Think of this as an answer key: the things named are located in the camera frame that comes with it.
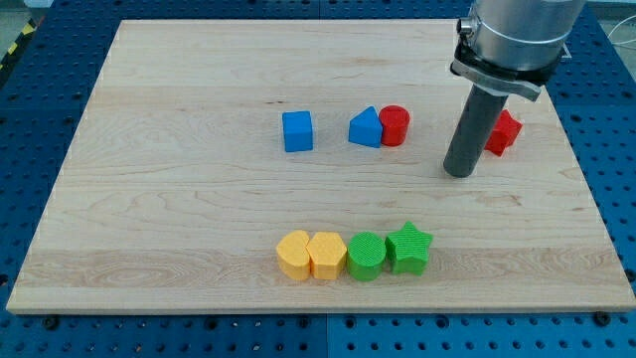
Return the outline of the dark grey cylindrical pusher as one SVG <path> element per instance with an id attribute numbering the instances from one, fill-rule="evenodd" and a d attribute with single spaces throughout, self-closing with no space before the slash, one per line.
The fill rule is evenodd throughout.
<path id="1" fill-rule="evenodd" d="M 443 160 L 447 174 L 465 178 L 473 173 L 507 99 L 471 88 Z"/>

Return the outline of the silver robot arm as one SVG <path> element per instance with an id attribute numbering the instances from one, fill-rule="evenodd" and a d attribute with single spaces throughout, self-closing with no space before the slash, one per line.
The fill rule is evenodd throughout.
<path id="1" fill-rule="evenodd" d="M 450 71 L 472 83 L 443 168 L 470 176 L 509 96 L 535 101 L 564 52 L 584 0 L 475 0 L 457 20 Z"/>

